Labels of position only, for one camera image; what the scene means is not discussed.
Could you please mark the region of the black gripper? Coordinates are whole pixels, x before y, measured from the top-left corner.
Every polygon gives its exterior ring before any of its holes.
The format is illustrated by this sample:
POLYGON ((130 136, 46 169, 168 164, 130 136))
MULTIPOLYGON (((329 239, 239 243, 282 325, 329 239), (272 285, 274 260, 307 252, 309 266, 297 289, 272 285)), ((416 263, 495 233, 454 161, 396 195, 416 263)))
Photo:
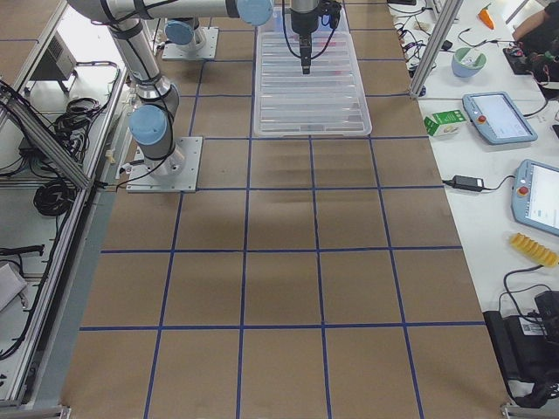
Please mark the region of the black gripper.
POLYGON ((342 5, 330 0, 294 0, 291 2, 290 15, 292 30, 299 37, 300 63, 303 74, 309 74, 312 64, 312 38, 318 30, 319 20, 327 17, 326 26, 335 30, 340 21, 342 5))

